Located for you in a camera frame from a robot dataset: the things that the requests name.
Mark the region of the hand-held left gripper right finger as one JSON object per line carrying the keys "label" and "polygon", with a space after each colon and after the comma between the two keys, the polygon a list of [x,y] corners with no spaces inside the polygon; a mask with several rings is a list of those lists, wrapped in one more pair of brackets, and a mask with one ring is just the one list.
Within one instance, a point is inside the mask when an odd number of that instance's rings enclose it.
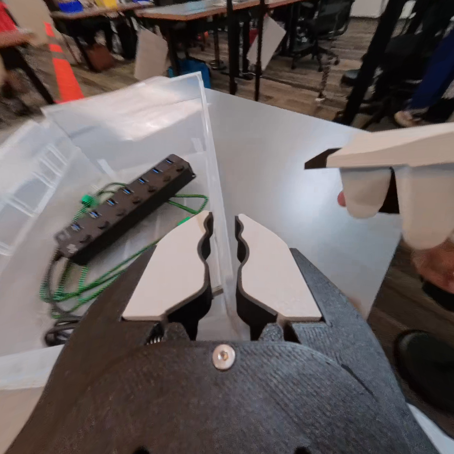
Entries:
{"label": "hand-held left gripper right finger", "polygon": [[322,312],[287,244],[245,214],[235,217],[236,311],[258,340],[268,324],[321,322]]}

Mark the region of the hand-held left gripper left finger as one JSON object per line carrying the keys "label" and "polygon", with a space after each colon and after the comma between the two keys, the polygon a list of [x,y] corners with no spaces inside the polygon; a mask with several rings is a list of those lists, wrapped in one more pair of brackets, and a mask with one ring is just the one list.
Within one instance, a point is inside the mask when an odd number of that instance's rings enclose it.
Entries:
{"label": "hand-held left gripper left finger", "polygon": [[199,321],[209,312],[213,293],[207,258],[213,214],[207,210],[161,239],[142,273],[122,318],[181,324],[196,340]]}

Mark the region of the clear plastic storage bin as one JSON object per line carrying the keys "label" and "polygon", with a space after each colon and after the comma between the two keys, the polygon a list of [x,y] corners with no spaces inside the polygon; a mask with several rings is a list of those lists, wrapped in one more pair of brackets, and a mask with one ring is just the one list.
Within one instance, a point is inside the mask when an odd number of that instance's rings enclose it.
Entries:
{"label": "clear plastic storage bin", "polygon": [[126,183],[169,154],[196,179],[182,193],[208,197],[214,232],[208,265],[216,296],[198,339],[239,336],[233,269],[214,148],[210,103],[200,75],[155,77],[114,92],[44,109],[1,142],[1,391],[44,387],[62,347],[44,347],[51,326],[39,287],[54,234],[83,193]]}

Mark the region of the person's right hand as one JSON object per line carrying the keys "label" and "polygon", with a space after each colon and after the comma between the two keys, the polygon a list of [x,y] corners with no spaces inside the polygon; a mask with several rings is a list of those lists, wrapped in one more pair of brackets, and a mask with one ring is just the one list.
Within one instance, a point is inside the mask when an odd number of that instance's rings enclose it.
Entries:
{"label": "person's right hand", "polygon": [[341,169],[338,203],[354,218],[398,211],[419,275],[453,293],[453,164]]}

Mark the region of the black multiport hub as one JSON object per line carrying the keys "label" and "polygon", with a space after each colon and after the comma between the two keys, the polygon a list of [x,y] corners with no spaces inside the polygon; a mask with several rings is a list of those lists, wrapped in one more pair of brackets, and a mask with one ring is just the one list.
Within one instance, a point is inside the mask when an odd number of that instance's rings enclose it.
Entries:
{"label": "black multiport hub", "polygon": [[86,265],[195,178],[188,161],[169,155],[59,231],[57,257]]}

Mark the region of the black stand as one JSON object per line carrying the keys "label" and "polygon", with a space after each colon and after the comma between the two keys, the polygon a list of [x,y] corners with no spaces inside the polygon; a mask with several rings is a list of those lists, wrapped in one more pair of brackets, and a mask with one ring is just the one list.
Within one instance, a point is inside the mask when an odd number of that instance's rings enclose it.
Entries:
{"label": "black stand", "polygon": [[378,98],[375,102],[381,103],[405,78],[417,77],[422,65],[441,41],[453,16],[453,1],[415,1],[416,13],[406,31],[393,36],[406,2],[387,2],[363,57],[346,107],[335,117],[335,122],[352,124],[377,69],[381,69],[382,73],[374,94]]}

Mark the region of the black office chair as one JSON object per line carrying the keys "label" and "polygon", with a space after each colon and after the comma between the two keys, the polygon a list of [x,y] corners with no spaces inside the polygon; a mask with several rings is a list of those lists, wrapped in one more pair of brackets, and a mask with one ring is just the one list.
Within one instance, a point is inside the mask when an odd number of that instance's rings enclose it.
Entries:
{"label": "black office chair", "polygon": [[338,37],[348,29],[354,3],[354,0],[318,1],[312,18],[299,20],[298,28],[306,41],[293,49],[291,69],[294,70],[297,63],[306,56],[317,61],[318,72],[321,73],[321,83],[315,98],[317,104],[325,101],[331,69],[340,63],[339,55],[332,48]]}

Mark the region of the white paper sheet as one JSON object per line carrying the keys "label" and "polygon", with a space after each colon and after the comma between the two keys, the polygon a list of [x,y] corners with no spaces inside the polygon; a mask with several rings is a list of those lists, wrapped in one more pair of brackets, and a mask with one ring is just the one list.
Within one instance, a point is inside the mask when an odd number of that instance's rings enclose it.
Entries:
{"label": "white paper sheet", "polygon": [[148,29],[141,29],[138,35],[134,77],[144,81],[164,76],[167,71],[167,41]]}
{"label": "white paper sheet", "polygon": [[[280,26],[271,17],[266,16],[263,22],[263,33],[262,33],[262,51],[261,51],[261,65],[262,71],[266,69],[269,61],[273,57],[276,49],[281,44],[283,38],[286,35],[285,29]],[[247,52],[247,59],[250,64],[255,65],[257,63],[258,54],[258,36],[255,37],[251,47]]]}

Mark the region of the person's black shoe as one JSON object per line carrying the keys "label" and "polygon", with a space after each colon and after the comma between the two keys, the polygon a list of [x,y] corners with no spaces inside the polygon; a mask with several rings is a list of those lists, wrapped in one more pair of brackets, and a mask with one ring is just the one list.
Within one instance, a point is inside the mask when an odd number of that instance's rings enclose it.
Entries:
{"label": "person's black shoe", "polygon": [[453,414],[454,349],[428,332],[399,334],[393,354],[400,376],[426,403]]}

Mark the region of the blue storage box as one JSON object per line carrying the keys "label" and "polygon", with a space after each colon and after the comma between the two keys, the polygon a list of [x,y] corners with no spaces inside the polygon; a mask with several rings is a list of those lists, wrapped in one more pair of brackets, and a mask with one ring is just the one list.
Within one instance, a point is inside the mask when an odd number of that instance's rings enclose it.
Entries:
{"label": "blue storage box", "polygon": [[197,91],[199,88],[199,80],[196,76],[193,76],[193,74],[199,72],[201,74],[204,88],[212,88],[211,71],[204,61],[186,58],[179,59],[179,70],[180,76],[191,76],[172,82],[172,86],[177,90],[191,91],[195,89]]}

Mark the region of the orange striped traffic cone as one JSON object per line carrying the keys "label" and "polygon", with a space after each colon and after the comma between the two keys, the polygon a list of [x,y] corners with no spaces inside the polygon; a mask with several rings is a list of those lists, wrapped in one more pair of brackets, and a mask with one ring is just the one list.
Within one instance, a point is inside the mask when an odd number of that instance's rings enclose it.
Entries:
{"label": "orange striped traffic cone", "polygon": [[44,22],[48,39],[48,48],[54,68],[56,84],[59,93],[58,104],[64,104],[84,98],[82,89],[76,79],[71,64],[66,58],[63,47],[57,40],[53,26]]}

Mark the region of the brown bag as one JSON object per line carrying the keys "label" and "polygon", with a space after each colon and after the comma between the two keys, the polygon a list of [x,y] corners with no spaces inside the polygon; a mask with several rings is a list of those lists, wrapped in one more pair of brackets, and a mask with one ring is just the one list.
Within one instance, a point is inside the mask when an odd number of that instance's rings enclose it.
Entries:
{"label": "brown bag", "polygon": [[92,71],[102,72],[114,67],[115,60],[105,45],[95,43],[92,46],[86,46],[85,51]]}

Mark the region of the wooden table black legs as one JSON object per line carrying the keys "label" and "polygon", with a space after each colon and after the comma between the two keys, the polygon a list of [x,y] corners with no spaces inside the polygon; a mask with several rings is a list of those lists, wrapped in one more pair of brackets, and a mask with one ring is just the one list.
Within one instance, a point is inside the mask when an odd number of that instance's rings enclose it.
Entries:
{"label": "wooden table black legs", "polygon": [[238,44],[235,43],[236,32],[231,28],[238,25],[238,15],[240,11],[258,8],[258,49],[255,64],[255,91],[254,100],[258,101],[260,96],[260,81],[262,76],[262,41],[263,23],[265,15],[272,9],[291,6],[296,4],[296,0],[274,0],[274,1],[240,1],[233,5],[232,1],[227,1],[226,5],[217,5],[216,1],[191,1],[184,4],[174,4],[168,6],[158,6],[145,8],[137,13],[137,17],[155,22],[161,29],[167,45],[171,67],[176,76],[180,76],[179,57],[174,33],[174,23],[202,20],[208,17],[227,15],[228,29],[228,50],[229,50],[229,92],[236,94],[236,79],[239,78],[239,57]]}
{"label": "wooden table black legs", "polygon": [[92,67],[88,62],[86,46],[95,43],[103,44],[113,56],[114,38],[120,42],[120,55],[125,60],[134,60],[137,52],[138,33],[134,27],[136,11],[149,7],[148,1],[130,1],[111,6],[90,6],[83,1],[45,1],[50,17],[57,29],[64,37],[70,37],[76,44],[83,62],[88,69]]}

